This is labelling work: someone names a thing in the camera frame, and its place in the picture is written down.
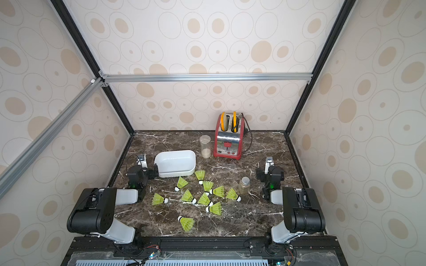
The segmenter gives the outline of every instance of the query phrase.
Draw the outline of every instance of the white bowl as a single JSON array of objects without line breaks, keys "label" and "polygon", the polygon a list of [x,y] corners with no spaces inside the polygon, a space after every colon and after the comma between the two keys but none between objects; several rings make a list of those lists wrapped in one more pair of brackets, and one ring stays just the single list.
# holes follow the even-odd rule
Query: white bowl
[{"label": "white bowl", "polygon": [[160,152],[154,159],[159,177],[180,177],[195,172],[195,153],[191,150]]}]

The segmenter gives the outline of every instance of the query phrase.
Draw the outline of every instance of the dark marble surface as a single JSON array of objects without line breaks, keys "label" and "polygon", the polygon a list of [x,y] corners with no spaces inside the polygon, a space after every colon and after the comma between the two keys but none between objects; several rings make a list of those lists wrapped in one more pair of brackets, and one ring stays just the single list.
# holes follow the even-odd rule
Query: dark marble surface
[{"label": "dark marble surface", "polygon": [[[141,203],[121,205],[115,208],[115,217],[123,223],[140,227],[143,236],[263,236],[266,230],[282,221],[282,206],[268,203],[262,199],[263,183],[256,179],[256,167],[265,166],[265,159],[272,156],[275,163],[285,170],[282,186],[302,188],[299,176],[288,150],[284,135],[279,132],[253,132],[253,143],[240,160],[213,157],[201,157],[199,137],[214,132],[141,132],[137,131],[127,157],[132,154],[146,154],[148,168],[152,168],[155,156],[164,151],[193,150],[196,154],[196,170],[205,170],[205,179],[214,182],[214,187],[225,186],[225,191],[233,187],[238,193],[238,182],[242,177],[250,178],[250,193],[241,195],[241,202],[221,199],[215,195],[210,199],[222,203],[222,216],[206,213],[205,206],[194,206],[179,201],[183,192],[189,189],[198,200],[203,187],[198,184],[195,175],[184,177],[189,184],[180,192],[175,192],[178,177],[150,180],[147,194]],[[250,143],[250,134],[244,137],[244,148]],[[129,160],[130,167],[135,157]],[[114,186],[126,187],[126,165],[121,170]],[[154,193],[171,199],[168,204],[152,206]],[[194,228],[184,232],[177,217],[195,219]]]}]

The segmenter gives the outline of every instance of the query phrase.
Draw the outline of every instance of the clear plastic jar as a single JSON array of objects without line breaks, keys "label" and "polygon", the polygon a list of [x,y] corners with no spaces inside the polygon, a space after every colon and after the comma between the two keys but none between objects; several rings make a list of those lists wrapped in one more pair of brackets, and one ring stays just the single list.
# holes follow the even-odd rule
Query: clear plastic jar
[{"label": "clear plastic jar", "polygon": [[212,153],[212,142],[208,135],[202,135],[200,137],[201,156],[203,158],[210,158]]},{"label": "clear plastic jar", "polygon": [[247,194],[249,189],[250,189],[250,178],[243,177],[240,180],[240,183],[238,184],[238,190],[240,192],[240,195]]}]

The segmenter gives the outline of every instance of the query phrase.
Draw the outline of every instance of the yellow shuttlecock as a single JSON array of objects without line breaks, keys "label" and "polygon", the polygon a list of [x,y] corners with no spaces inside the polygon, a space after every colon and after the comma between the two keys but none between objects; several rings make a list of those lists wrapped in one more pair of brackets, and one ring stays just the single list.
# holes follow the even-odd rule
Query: yellow shuttlecock
[{"label": "yellow shuttlecock", "polygon": [[158,205],[158,204],[167,203],[167,202],[169,202],[168,198],[163,198],[160,194],[155,193],[153,197],[153,202],[151,204]]},{"label": "yellow shuttlecock", "polygon": [[216,215],[222,215],[222,205],[220,204],[220,202],[217,202],[212,206],[206,207],[206,212],[211,212]]},{"label": "yellow shuttlecock", "polygon": [[209,195],[209,191],[212,189],[213,187],[213,182],[211,181],[204,181],[203,182],[203,187],[204,187],[204,192],[206,193],[206,195]]},{"label": "yellow shuttlecock", "polygon": [[211,202],[209,197],[205,193],[203,193],[203,195],[201,195],[201,198],[198,200],[198,204],[212,206],[213,202]]},{"label": "yellow shuttlecock", "polygon": [[187,189],[184,193],[184,195],[181,198],[181,201],[185,201],[185,202],[191,202],[192,204],[195,204],[195,202],[197,202],[196,199],[194,199],[194,197],[192,196],[191,192],[189,191],[189,189]]},{"label": "yellow shuttlecock", "polygon": [[225,188],[223,186],[218,186],[215,189],[211,189],[209,191],[210,194],[214,194],[218,197],[224,198],[225,197]]},{"label": "yellow shuttlecock", "polygon": [[195,176],[198,179],[198,184],[200,184],[200,185],[203,184],[203,180],[204,180],[204,176],[205,175],[206,175],[206,171],[205,170],[195,171]]},{"label": "yellow shuttlecock", "polygon": [[181,222],[182,228],[185,230],[185,232],[189,232],[189,230],[191,230],[191,228],[194,226],[194,219],[192,218],[179,216],[178,221]]},{"label": "yellow shuttlecock", "polygon": [[228,191],[228,193],[226,193],[226,198],[236,200],[236,201],[241,201],[241,197],[237,195],[237,192],[235,192],[233,188],[231,188],[231,190]]},{"label": "yellow shuttlecock", "polygon": [[181,190],[181,188],[183,188],[187,184],[188,184],[188,181],[186,181],[182,177],[179,177],[178,185],[175,186],[175,191],[178,192],[179,190]]}]

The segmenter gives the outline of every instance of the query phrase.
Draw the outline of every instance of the silver lid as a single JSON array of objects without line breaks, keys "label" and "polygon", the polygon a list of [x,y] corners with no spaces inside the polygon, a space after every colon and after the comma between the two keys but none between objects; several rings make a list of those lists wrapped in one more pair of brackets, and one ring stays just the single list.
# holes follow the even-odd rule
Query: silver lid
[{"label": "silver lid", "polygon": [[241,179],[241,182],[242,182],[244,185],[250,185],[250,178],[248,178],[248,177],[243,177],[243,178]]},{"label": "silver lid", "polygon": [[209,135],[202,135],[200,137],[200,143],[202,144],[208,144],[211,141],[211,138]]}]

